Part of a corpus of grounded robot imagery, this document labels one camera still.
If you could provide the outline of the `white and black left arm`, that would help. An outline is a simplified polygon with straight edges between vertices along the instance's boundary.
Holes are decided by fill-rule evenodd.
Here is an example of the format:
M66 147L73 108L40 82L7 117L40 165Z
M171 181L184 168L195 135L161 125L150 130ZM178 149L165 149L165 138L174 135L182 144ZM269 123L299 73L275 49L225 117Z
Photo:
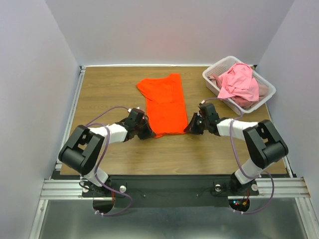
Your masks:
M100 163L112 143L126 142L137 136L140 140L155 137L148 116L139 108L127 108L128 116L119 122L104 125L94 121L77 126L64 143L58 159L94 184L99 196L111 192L126 196L111 188L109 175Z

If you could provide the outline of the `orange t shirt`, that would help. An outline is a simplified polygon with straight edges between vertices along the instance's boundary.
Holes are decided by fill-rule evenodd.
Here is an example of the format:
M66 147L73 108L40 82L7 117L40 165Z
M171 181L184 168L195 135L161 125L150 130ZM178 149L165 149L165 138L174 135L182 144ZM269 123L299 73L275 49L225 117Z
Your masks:
M137 83L137 88L145 97L149 124L157 138L184 134L188 120L180 74L145 78Z

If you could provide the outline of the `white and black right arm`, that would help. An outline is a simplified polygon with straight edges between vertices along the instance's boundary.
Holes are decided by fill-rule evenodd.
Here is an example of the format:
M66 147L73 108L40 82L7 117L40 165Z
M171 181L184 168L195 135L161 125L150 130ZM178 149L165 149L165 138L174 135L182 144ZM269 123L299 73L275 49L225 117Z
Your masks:
M184 132L203 134L207 130L216 136L230 137L238 165L238 170L232 173L229 182L232 193L244 192L262 172L289 153L287 144L270 120L244 122L231 118L220 118L212 103L202 102L198 107L199 112L193 114ZM249 158L244 164L239 162L234 138L246 143Z

